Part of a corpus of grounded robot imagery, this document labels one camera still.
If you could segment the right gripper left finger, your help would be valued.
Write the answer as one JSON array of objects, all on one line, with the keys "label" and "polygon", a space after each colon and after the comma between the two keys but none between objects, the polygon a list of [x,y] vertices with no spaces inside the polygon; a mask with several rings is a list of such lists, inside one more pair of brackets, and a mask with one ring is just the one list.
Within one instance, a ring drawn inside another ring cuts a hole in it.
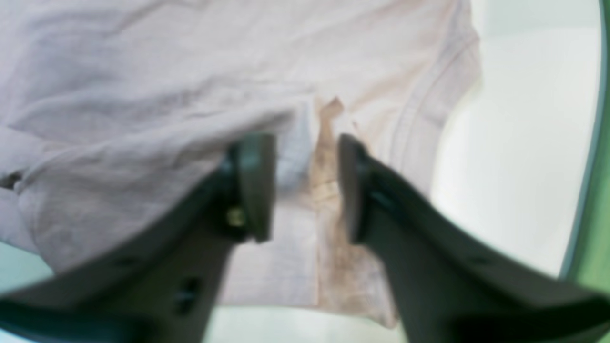
[{"label": "right gripper left finger", "polygon": [[1,329],[34,343],[200,343],[237,245],[265,242],[276,137],[233,143],[152,226],[72,271],[1,298]]}]

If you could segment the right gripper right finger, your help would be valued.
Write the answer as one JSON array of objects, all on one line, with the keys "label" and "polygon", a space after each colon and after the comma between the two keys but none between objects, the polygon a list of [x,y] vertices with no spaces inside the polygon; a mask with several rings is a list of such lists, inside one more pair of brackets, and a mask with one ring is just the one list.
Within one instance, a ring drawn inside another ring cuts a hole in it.
[{"label": "right gripper right finger", "polygon": [[384,265],[410,343],[597,343],[609,296],[481,243],[355,137],[338,141],[348,239]]}]

